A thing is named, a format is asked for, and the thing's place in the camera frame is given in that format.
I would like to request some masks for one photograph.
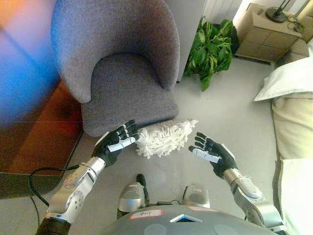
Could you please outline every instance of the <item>nightstand drawer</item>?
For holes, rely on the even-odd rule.
[[[285,33],[271,32],[262,44],[269,47],[288,49],[296,39],[297,37]]]
[[[263,44],[270,33],[270,30],[254,27],[246,37],[246,41],[250,43]]]
[[[281,48],[260,45],[255,51],[253,57],[276,62],[284,54],[284,52],[285,50]]]
[[[238,55],[246,55],[246,56],[254,56],[255,52],[259,48],[259,44],[256,43],[250,43],[247,41],[244,41],[238,50],[236,51],[236,54]]]

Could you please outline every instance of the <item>gray floor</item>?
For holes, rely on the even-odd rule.
[[[277,156],[270,103],[253,102],[263,78],[271,71],[268,65],[234,59],[230,70],[216,74],[204,93],[197,79],[183,79],[175,87],[178,117],[199,120],[188,143],[170,156],[149,160],[136,154],[135,145],[125,149],[98,178],[69,234],[97,234],[115,221],[119,194],[138,173],[146,176],[151,202],[181,200],[186,185],[201,183],[209,189],[211,207],[244,218],[226,182],[214,175],[209,163],[188,151],[197,131],[227,145],[236,156],[240,171],[249,174],[272,202]],[[71,165],[86,162],[95,142],[96,139],[83,135]],[[38,199],[36,202],[42,219],[45,205]],[[35,234],[36,213],[29,197],[0,200],[0,208],[0,234]]]

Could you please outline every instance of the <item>black robotic glove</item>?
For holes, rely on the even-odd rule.
[[[197,132],[195,139],[195,145],[199,148],[189,146],[189,151],[209,160],[218,177],[223,178],[224,171],[228,169],[238,169],[234,155],[224,144],[216,143],[200,132]]]
[[[96,143],[92,156],[104,160],[106,167],[113,165],[126,146],[139,139],[135,120],[130,120],[116,130],[107,132]]]

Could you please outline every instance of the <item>armchair backrest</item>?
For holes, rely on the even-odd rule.
[[[164,89],[177,80],[179,37],[163,0],[58,0],[51,42],[59,74],[81,103],[90,101],[96,63],[116,53],[146,57]]]

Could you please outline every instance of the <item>potted plant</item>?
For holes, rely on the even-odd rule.
[[[223,20],[215,25],[201,17],[195,35],[184,76],[197,73],[200,76],[201,90],[204,92],[210,85],[214,73],[228,70],[231,59],[232,21]]]

